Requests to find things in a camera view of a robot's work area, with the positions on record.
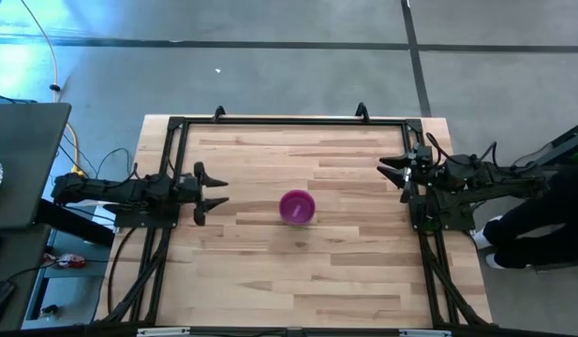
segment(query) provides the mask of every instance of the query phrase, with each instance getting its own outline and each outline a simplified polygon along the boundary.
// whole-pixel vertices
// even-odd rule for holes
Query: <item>plastic cup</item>
[[[304,226],[309,224],[316,212],[316,202],[303,190],[288,191],[280,199],[278,207],[280,218],[287,225]]]

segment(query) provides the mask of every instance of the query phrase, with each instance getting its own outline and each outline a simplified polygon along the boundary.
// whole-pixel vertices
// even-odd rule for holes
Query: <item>white sneaker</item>
[[[488,220],[487,224],[491,221],[500,220],[502,217],[503,215],[495,216],[494,218]],[[474,239],[474,242],[476,243],[476,248],[478,250],[493,246],[493,244],[490,243],[488,239],[486,239],[486,237],[484,236],[484,227],[481,230],[477,231],[476,234],[474,234],[474,236],[472,236],[472,239]]]
[[[492,269],[505,269],[505,267],[501,267],[496,263],[495,254],[489,254],[486,256],[486,264]]]

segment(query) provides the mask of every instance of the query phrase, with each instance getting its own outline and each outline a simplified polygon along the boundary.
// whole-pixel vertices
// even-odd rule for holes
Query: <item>shoe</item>
[[[498,221],[502,217],[503,217],[503,215],[496,216],[496,217],[488,220],[486,225],[488,225],[492,221]],[[484,229],[486,228],[486,225],[484,225],[484,227],[481,230],[477,231],[476,234],[474,234],[474,236],[472,236],[472,239],[474,239],[474,242],[476,243],[476,249],[478,249],[478,250],[493,246],[493,244],[490,243],[488,241],[488,239],[486,239],[486,237],[484,236]]]
[[[495,260],[495,256],[496,254],[489,254],[486,256],[486,264],[488,265],[488,267],[492,268],[492,269],[525,269],[525,268],[529,268],[532,267],[532,265],[530,264],[526,264],[524,267],[503,267],[501,265],[499,265],[498,263],[496,263]]]
[[[486,264],[492,269],[505,269],[505,267],[499,266],[495,261],[495,254],[489,254],[486,256]]]

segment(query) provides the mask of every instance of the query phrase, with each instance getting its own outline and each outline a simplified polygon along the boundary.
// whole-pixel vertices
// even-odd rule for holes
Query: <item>red object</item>
[[[63,254],[57,259],[57,264],[62,268],[80,269],[84,267],[86,261],[84,257],[76,254]]]
[[[316,202],[303,190],[288,191],[278,206],[280,217],[287,225],[304,226],[309,224],[316,212]]]

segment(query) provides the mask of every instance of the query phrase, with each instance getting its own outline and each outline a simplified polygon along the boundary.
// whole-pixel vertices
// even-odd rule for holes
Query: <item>butcher block surface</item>
[[[140,175],[157,172],[169,117],[145,117]],[[451,152],[444,119],[422,124]],[[400,191],[376,171],[381,156],[403,151],[392,126],[191,125],[183,172],[202,161],[211,177],[229,183],[206,197],[230,201],[208,214],[205,227],[194,225],[191,205],[182,208],[157,325],[430,328],[417,234]],[[291,189],[316,201],[306,227],[280,220],[278,201]],[[137,229],[123,248],[113,305],[136,279],[145,232]],[[474,245],[456,232],[445,232],[445,243],[454,283],[490,321]],[[109,269],[96,318],[107,314],[108,278]],[[441,287],[438,293],[447,317]]]

